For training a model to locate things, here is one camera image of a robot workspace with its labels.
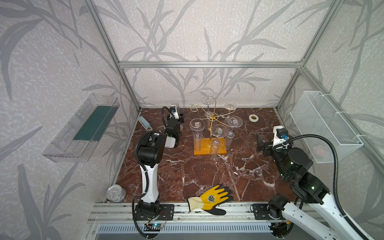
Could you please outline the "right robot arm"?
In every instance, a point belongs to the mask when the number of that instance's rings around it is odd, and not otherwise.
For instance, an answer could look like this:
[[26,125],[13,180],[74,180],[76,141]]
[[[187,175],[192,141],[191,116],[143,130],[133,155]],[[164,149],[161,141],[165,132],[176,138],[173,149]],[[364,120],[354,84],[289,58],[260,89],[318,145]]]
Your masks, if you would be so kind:
[[[300,148],[292,146],[293,141],[315,138],[326,143],[334,158],[333,188],[330,190],[319,178],[309,172],[313,161]],[[327,225],[309,216],[301,207],[281,194],[275,195],[268,203],[272,218],[283,218],[298,226],[316,240],[370,240],[365,232],[344,211],[338,198],[339,159],[334,145],[325,137],[313,134],[292,137],[279,126],[271,142],[258,137],[257,150],[266,157],[271,156],[285,182],[301,201],[314,209],[327,222]]]

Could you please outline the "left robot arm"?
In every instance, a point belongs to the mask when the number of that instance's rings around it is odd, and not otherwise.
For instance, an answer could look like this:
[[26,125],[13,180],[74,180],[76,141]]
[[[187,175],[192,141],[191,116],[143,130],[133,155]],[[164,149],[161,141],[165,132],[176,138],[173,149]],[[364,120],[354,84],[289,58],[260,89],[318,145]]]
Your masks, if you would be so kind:
[[134,217],[152,219],[161,212],[158,191],[158,167],[162,160],[164,149],[175,149],[181,136],[181,125],[184,123],[184,115],[180,110],[178,103],[173,103],[167,110],[169,115],[165,118],[164,112],[162,120],[165,132],[149,131],[143,134],[135,149],[135,158],[140,165],[142,173],[142,189],[140,196],[133,199],[139,199],[138,205],[134,207]]

